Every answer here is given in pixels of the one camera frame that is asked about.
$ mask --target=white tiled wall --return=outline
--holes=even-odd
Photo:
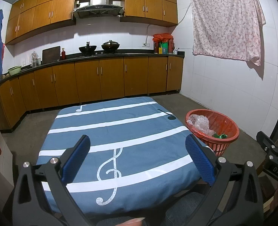
[[[119,49],[153,49],[153,34],[168,32],[167,27],[150,25],[147,42],[150,47],[142,47],[147,36],[148,24],[120,22],[119,17],[96,17],[78,19],[77,24],[48,31],[14,45],[14,65],[30,64],[30,55],[36,51],[41,57],[42,50],[61,46],[66,54],[80,53],[79,47],[96,45],[96,50],[102,50],[101,45],[109,40],[117,41]]]
[[[0,0],[0,9],[3,10],[3,27],[1,31],[1,37],[2,37],[2,42],[5,43],[5,37],[6,37],[6,30],[7,30],[7,23],[9,19],[9,14],[11,10],[11,4],[8,2],[5,2],[3,0]],[[3,58],[3,73],[7,72],[7,69],[11,68],[14,66],[14,48],[13,46],[5,46],[5,51],[4,51],[4,58]]]
[[[228,115],[253,138],[260,130],[270,136],[278,119],[278,2],[259,1],[266,19],[263,79],[244,61],[193,56],[191,8],[170,31],[175,46],[185,51],[181,94]],[[190,0],[177,2],[180,22]]]

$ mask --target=blue gripper pad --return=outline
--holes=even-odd
[[[70,155],[62,167],[61,181],[64,184],[73,182],[79,168],[90,151],[90,147],[90,138],[83,135],[73,148],[66,149],[62,154],[61,157],[67,157],[67,155]]]
[[[212,186],[215,182],[213,165],[191,135],[186,137],[185,147],[194,161],[203,181]]]

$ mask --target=red plastic basket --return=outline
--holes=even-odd
[[[204,115],[209,120],[209,128],[214,130],[218,135],[225,133],[227,139],[217,139],[211,136],[206,135],[200,130],[196,129],[193,125],[187,123],[187,119],[190,115]],[[216,154],[216,156],[221,156],[224,151],[227,149],[230,143],[236,141],[239,137],[240,130],[233,120],[231,120],[226,115],[223,115],[219,112],[206,110],[206,109],[197,109],[192,110],[187,113],[185,117],[185,123],[187,128],[198,137],[203,143],[208,145]]]

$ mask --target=basket rim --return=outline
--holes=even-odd
[[[214,137],[206,135],[202,131],[200,131],[197,128],[195,128],[193,125],[190,125],[190,124],[187,123],[187,118],[190,115],[192,115],[193,112],[195,112],[195,111],[208,111],[208,112],[212,112],[212,113],[217,113],[219,115],[224,116],[225,118],[228,118],[235,125],[235,127],[237,129],[235,135],[233,137],[227,138],[227,139],[218,139],[218,138],[214,138]],[[187,112],[187,114],[185,116],[185,124],[186,124],[186,127],[189,129],[189,131],[191,131],[194,135],[198,135],[199,138],[205,139],[206,141],[211,142],[211,143],[215,143],[215,144],[232,143],[232,142],[234,142],[234,141],[236,141],[238,139],[239,134],[240,134],[239,127],[237,126],[237,124],[232,119],[230,119],[228,116],[226,116],[226,115],[224,115],[224,114],[222,114],[220,112],[209,110],[209,109],[195,109],[195,110],[191,110],[191,111]]]

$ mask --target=blue object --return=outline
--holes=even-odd
[[[81,167],[81,164],[90,150],[91,143],[88,136],[84,136],[84,138],[79,142],[80,143],[78,144],[77,148],[62,167],[61,181],[64,184],[73,182],[79,168]]]
[[[194,164],[200,172],[203,181],[212,186],[215,182],[214,168],[205,153],[200,149],[191,135],[186,137],[185,146]]]
[[[96,215],[158,206],[200,179],[185,148],[191,132],[158,109],[168,112],[149,97],[62,109],[37,164],[60,157],[87,135],[89,154],[73,183],[67,184],[80,209],[86,215]],[[51,208],[59,211],[48,187],[43,186]]]

